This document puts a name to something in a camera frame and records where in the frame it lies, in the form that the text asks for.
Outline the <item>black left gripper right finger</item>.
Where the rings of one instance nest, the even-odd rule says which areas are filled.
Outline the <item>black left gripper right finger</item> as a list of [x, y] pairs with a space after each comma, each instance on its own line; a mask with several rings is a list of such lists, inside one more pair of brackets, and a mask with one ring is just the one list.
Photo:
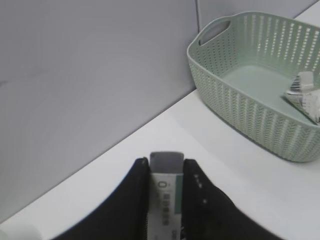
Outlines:
[[278, 240], [215, 186], [194, 159], [183, 163], [182, 225], [187, 240]]

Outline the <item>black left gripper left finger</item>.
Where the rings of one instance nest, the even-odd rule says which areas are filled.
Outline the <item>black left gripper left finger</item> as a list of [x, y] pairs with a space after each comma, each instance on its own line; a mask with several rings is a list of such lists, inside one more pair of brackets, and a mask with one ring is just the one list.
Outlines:
[[150, 167], [134, 161], [118, 187], [94, 211], [55, 240], [146, 240]]

